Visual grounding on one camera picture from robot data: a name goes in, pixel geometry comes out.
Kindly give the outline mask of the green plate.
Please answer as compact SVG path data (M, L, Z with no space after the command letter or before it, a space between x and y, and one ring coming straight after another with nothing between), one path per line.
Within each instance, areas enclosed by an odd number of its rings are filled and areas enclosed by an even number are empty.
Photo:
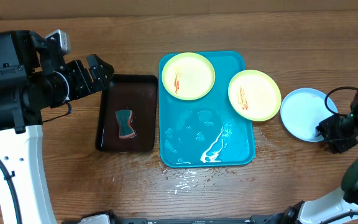
M161 81L169 94L179 100L197 100L206 96L216 79L212 63L201 54L174 55L162 68Z
M273 118L282 102L276 82L258 70L243 70L234 75L229 82L228 97L239 115L258 122Z

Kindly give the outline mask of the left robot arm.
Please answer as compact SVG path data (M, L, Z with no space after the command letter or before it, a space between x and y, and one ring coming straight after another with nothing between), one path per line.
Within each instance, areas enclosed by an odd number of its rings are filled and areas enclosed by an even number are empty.
M4 223L55 223L43 165L44 108L106 90L113 67L95 54L66 62L62 30L0 32L0 207Z

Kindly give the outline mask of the green and orange sponge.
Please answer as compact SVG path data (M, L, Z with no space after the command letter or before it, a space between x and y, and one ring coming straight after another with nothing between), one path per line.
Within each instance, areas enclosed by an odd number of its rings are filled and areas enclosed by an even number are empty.
M135 136L135 131L132 127L132 115L132 110L125 109L116 111L119 139L130 139Z

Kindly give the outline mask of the light blue plate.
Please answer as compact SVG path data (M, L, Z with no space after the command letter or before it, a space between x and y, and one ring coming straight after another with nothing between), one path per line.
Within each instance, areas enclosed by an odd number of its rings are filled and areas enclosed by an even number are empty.
M314 88L299 88L282 101L280 116L284 127L294 137L307 142L321 142L318 124L333 115L325 104L326 94Z

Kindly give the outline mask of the green plate top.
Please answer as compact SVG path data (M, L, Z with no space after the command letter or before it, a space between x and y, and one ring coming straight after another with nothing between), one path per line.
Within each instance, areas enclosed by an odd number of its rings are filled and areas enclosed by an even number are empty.
M197 100L206 96L216 79L212 63L201 54L174 55L162 68L161 81L169 94L179 100Z

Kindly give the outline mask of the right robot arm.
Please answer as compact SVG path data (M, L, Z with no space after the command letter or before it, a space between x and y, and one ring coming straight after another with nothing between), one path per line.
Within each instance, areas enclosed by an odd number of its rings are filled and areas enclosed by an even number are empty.
M357 145L358 88L351 102L351 112L332 115L316 127L329 150L342 153ZM270 223L345 223L358 219L358 158L345 172L340 188L313 201L301 201L283 213L269 218Z

